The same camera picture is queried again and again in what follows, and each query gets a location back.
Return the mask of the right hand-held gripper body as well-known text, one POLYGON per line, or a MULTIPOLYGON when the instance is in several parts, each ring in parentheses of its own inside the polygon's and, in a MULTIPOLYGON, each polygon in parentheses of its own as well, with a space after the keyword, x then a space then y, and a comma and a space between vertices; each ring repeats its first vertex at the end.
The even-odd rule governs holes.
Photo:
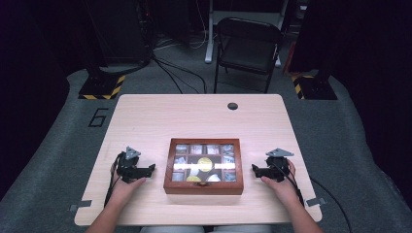
POLYGON ((266 155, 266 165, 274 173, 271 179, 278 183, 282 182, 291 172, 288 156, 293 156, 293 153, 283 149, 275 149, 269 151, 266 155))

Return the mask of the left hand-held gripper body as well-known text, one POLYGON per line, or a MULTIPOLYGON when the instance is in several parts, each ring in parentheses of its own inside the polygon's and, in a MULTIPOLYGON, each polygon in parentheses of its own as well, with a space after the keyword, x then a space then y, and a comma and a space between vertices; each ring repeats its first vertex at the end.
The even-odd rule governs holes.
POLYGON ((117 174, 126 183, 131 183, 139 179, 138 168, 136 167, 139 161, 140 152, 127 147, 118 155, 117 174))

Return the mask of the wooden box with glass lid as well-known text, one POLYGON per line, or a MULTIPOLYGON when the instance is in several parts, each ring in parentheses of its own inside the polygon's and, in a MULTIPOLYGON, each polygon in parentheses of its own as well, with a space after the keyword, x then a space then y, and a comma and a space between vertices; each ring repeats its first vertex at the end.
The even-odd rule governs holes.
POLYGON ((244 179, 240 141, 238 139, 178 139, 170 141, 163 188, 167 194, 241 195, 244 179), (197 161, 208 157, 214 168, 210 172, 198 170, 197 161), (207 182, 217 174, 220 182, 207 182), (199 183, 187 182, 197 176, 199 183))

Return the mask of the person's left hand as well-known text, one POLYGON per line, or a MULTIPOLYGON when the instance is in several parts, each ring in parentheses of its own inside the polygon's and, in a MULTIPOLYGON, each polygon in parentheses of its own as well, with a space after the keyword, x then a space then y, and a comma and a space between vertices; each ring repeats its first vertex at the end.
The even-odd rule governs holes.
POLYGON ((114 181, 112 183, 112 195, 109 203, 117 206, 124 206, 131 198, 133 193, 140 187, 145 181, 145 178, 134 180, 131 183, 124 182, 120 176, 115 173, 114 181))

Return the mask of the person's right hand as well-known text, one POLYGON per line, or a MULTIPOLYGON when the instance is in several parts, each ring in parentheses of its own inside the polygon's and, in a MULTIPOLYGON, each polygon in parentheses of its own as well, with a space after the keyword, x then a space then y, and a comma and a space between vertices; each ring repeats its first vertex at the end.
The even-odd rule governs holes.
POLYGON ((295 168, 294 168, 293 163, 290 160, 288 161, 288 163, 289 163, 289 168, 290 168, 290 174, 284 181, 278 183, 267 177, 262 177, 261 180, 274 191, 275 195, 278 197, 280 202, 285 207, 292 207, 292 206, 301 207, 302 204, 300 203, 298 194, 295 189, 295 186, 296 186, 296 181, 294 178, 295 168))

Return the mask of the black stand base hazard striped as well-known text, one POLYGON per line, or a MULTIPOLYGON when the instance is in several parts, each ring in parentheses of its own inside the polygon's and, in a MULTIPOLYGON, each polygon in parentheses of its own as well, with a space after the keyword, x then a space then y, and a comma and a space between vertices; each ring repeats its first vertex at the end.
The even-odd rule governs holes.
POLYGON ((314 76, 292 77, 297 97, 302 100, 336 100, 328 81, 320 81, 314 76))
POLYGON ((120 92, 125 76, 106 74, 102 77, 88 77, 79 91, 79 99, 110 100, 120 92))

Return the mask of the black folding chair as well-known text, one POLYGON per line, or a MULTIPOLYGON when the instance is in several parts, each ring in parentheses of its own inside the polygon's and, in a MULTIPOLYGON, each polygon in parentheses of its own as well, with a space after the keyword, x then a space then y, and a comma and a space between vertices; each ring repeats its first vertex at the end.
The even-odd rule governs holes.
POLYGON ((273 24, 239 17, 225 17, 217 25, 218 53, 214 92, 218 90, 219 68, 224 67, 266 77, 264 93, 271 83, 283 40, 273 24))

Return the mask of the dark equipment cabinet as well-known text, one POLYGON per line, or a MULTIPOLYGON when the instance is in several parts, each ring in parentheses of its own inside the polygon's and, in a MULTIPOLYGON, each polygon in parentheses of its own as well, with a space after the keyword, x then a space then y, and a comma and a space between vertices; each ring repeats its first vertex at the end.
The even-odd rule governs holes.
POLYGON ((85 0, 107 64, 150 61, 150 26, 141 0, 85 0))

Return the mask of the white desk frame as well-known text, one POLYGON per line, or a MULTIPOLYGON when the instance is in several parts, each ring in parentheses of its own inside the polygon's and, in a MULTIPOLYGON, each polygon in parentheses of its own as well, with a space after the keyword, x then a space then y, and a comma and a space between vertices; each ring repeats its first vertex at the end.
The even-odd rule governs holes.
POLYGON ((241 17, 249 20, 258 20, 276 25, 279 29, 284 24, 290 0, 281 0, 282 8, 279 13, 244 12, 244 11, 215 11, 214 0, 209 0, 208 40, 204 61, 211 64, 214 52, 214 26, 225 17, 241 17))

